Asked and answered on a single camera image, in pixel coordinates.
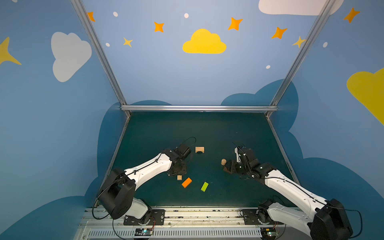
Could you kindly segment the natural wood arch block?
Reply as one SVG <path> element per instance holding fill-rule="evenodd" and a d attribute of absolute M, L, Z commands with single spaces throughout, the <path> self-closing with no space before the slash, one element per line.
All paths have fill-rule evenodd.
<path fill-rule="evenodd" d="M 204 153 L 205 147 L 195 147 L 195 153 Z"/>

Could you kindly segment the orange wood block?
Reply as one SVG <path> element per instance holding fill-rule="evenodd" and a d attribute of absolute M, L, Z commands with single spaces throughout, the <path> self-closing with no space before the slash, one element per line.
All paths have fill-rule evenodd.
<path fill-rule="evenodd" d="M 184 188 L 187 188 L 191 183 L 192 183 L 192 179 L 191 179 L 191 178 L 187 178 L 187 179 L 182 183 L 182 186 L 183 186 Z"/>

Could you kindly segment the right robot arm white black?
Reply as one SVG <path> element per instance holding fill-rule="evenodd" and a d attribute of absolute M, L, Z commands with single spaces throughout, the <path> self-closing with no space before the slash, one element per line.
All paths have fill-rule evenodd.
<path fill-rule="evenodd" d="M 353 237 L 347 210 L 339 201 L 328 201 L 293 182 L 272 165 L 261 164 L 250 148 L 239 145 L 234 153 L 236 159 L 224 165 L 225 172 L 257 180 L 298 207 L 295 210 L 268 199 L 254 214 L 243 213 L 250 224 L 254 223 L 252 217 L 256 217 L 256 223 L 261 225 L 283 223 L 313 240 L 349 240 Z"/>

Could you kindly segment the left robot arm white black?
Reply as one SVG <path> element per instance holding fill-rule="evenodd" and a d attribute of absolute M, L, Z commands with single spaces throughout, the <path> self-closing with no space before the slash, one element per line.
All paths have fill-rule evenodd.
<path fill-rule="evenodd" d="M 135 198 L 136 190 L 161 173 L 169 176 L 186 174 L 186 158 L 190 153 L 190 147 L 180 144 L 173 150 L 163 150 L 136 167 L 113 169 L 97 193 L 97 200 L 113 220 L 128 216 L 141 225 L 147 224 L 151 219 L 152 208 L 143 200 Z"/>

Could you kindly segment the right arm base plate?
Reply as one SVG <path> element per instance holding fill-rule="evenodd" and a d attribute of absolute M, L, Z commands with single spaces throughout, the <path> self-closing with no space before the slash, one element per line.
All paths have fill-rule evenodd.
<path fill-rule="evenodd" d="M 283 225 L 281 222 L 273 221 L 267 211 L 259 209 L 242 209 L 240 215 L 245 225 Z"/>

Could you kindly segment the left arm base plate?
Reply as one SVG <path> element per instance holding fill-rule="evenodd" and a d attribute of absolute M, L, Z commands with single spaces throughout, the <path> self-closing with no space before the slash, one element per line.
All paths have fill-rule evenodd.
<path fill-rule="evenodd" d="M 125 216 L 124 226 L 163 226 L 165 221 L 165 210 L 148 210 L 141 219 L 132 216 Z"/>

